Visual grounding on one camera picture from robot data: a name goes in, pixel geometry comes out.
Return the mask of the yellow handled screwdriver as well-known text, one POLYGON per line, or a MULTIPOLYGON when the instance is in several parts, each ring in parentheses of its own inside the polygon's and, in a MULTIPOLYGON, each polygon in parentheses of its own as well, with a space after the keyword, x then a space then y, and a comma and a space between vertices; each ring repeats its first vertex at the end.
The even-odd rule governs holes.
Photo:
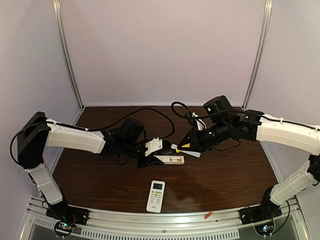
POLYGON ((183 151, 188 151, 191 147, 190 143, 183 144, 183 145, 177 145, 177 144, 172 144, 171 148, 176 152, 176 153, 181 153, 183 151))

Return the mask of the slim white remote control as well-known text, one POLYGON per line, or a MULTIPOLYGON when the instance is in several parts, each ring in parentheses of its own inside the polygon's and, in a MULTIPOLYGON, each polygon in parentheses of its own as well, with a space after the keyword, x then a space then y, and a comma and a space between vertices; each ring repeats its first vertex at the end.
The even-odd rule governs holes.
POLYGON ((182 155, 155 155, 164 165, 184 165, 185 159, 182 155))

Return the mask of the white battery cover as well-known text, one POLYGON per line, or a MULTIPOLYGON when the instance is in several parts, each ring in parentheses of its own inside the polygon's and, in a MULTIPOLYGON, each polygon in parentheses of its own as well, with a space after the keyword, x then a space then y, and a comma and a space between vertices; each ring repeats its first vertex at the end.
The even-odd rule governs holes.
POLYGON ((177 148, 176 144, 172 144, 171 145, 171 149, 175 152, 175 153, 183 153, 183 154, 187 154, 189 156, 195 157, 195 158, 200 158, 201 153, 200 152, 196 152, 196 151, 188 151, 188 150, 179 150, 177 148))

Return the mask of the curved aluminium front rail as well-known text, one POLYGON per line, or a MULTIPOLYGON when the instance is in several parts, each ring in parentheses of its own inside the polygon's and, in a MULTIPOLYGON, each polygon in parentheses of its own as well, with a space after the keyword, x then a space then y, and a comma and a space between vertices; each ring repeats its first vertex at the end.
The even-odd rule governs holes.
POLYGON ((208 212, 152 214, 93 210, 86 225, 77 225, 67 237, 54 232, 57 220, 45 209, 28 209, 18 240, 311 240, 297 203, 291 204, 285 225, 272 236, 256 233, 265 223, 243 225, 237 208, 208 212))

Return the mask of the red yellow battery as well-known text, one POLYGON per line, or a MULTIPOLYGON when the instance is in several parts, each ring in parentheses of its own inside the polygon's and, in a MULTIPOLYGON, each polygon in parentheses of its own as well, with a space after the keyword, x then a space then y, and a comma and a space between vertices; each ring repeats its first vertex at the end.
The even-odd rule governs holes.
POLYGON ((214 211, 211 210, 210 212, 208 212, 205 216, 204 219, 207 220, 210 216, 212 216, 214 214, 214 211))

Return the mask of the aluminium frame post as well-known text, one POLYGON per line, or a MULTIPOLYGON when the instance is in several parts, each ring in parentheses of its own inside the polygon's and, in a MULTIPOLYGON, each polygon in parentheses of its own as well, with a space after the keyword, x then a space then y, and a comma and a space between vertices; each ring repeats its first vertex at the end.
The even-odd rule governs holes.
POLYGON ((75 74, 74 74, 74 70, 71 62, 71 57, 68 49, 68 43, 67 43, 67 38, 66 38, 66 33, 65 33, 64 23, 63 23, 61 1, 53 0, 52 3, 53 3, 53 11, 55 15, 62 56, 63 56, 66 72, 68 75, 68 79, 70 82, 70 86, 71 86, 73 95, 75 97, 75 101, 78 109, 83 110, 85 106, 81 99, 80 91, 76 82, 76 78, 75 78, 75 74))
POLYGON ((253 94, 254 86, 258 78, 259 70, 262 64, 264 50, 267 44, 267 39, 270 31, 271 19, 273 14, 273 1, 266 0, 264 2, 262 24, 260 28, 259 40, 257 50, 254 58, 254 63, 250 75, 249 84, 242 104, 242 109, 247 109, 251 96, 253 94))

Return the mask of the left aluminium frame post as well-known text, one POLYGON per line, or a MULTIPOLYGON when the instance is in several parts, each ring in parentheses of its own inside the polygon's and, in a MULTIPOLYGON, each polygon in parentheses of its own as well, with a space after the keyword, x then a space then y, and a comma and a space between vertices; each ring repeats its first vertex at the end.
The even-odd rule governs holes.
POLYGON ((67 38, 66 38, 66 33, 65 33, 64 23, 63 23, 61 1, 53 0, 52 3, 53 3, 53 11, 55 15, 62 56, 63 56, 66 72, 68 75, 68 79, 70 82, 70 86, 71 86, 73 95, 75 97, 75 101, 78 109, 83 110, 85 106, 81 99, 80 91, 76 82, 76 78, 75 78, 75 74, 74 74, 74 70, 71 62, 71 57, 68 49, 68 43, 67 43, 67 38))

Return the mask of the gold white battery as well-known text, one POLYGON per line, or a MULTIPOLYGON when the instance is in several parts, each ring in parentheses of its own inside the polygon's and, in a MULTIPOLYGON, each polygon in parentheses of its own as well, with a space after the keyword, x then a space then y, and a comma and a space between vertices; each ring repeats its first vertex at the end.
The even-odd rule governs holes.
POLYGON ((171 157, 170 162, 179 163, 182 162, 182 159, 178 157, 171 157))

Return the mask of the right aluminium frame post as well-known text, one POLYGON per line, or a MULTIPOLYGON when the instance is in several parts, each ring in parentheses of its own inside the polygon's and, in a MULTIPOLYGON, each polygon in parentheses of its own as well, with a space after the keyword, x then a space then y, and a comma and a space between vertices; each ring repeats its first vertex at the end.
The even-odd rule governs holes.
POLYGON ((270 31, 271 19, 273 14, 273 1, 266 0, 264 2, 262 24, 260 28, 259 40, 257 50, 254 58, 254 63, 250 75, 249 84, 242 104, 242 109, 247 109, 251 96, 253 94, 254 86, 258 78, 259 70, 262 64, 264 50, 267 44, 267 39, 270 31))

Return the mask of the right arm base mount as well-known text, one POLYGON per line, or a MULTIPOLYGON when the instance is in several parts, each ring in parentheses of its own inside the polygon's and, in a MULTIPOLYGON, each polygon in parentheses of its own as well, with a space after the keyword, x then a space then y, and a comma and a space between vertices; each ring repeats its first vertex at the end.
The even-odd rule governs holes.
POLYGON ((253 224, 255 232, 262 237, 269 237, 275 231, 275 217, 282 215, 281 209, 272 210, 257 206, 246 206, 239 211, 242 225, 253 224))

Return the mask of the white air conditioner remote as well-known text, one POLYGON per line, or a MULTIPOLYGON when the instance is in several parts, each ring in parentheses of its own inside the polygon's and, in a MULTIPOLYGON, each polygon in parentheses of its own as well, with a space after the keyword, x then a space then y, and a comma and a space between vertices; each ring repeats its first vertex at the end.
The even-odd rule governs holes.
POLYGON ((164 181, 152 180, 146 203, 146 211, 159 214, 162 210, 166 183, 164 181))

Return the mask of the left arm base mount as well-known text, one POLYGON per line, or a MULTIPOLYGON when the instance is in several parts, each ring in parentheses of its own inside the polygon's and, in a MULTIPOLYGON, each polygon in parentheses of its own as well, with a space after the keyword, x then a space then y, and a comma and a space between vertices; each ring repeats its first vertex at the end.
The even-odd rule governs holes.
POLYGON ((53 231, 58 237, 65 238, 71 235, 77 225, 87 224, 89 210, 69 205, 49 205, 46 216, 58 220, 54 224, 53 231))

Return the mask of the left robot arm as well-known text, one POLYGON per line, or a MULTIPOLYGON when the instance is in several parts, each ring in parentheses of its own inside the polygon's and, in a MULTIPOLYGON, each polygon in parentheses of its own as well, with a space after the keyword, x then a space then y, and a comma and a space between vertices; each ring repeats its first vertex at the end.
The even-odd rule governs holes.
POLYGON ((43 151, 49 147, 81 150, 103 156, 127 156, 137 160, 138 168, 163 165, 155 153, 163 148, 163 140, 139 141, 146 135, 145 126, 126 118, 121 126, 90 129, 56 122, 44 112, 36 112, 12 138, 17 143, 17 156, 12 160, 21 166, 43 194, 47 205, 56 215, 66 215, 68 202, 47 168, 43 151))

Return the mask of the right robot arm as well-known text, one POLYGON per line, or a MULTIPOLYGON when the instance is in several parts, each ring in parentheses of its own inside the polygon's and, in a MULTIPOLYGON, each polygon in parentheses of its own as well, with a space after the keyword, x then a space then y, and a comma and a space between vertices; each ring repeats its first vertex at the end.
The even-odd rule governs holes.
POLYGON ((265 191, 260 205, 275 209, 292 196, 320 182, 320 127, 277 118, 257 110, 236 110, 227 97, 217 96, 203 105, 213 125, 193 126, 177 149, 202 153, 225 140, 281 144, 308 152, 308 160, 288 178, 265 191))

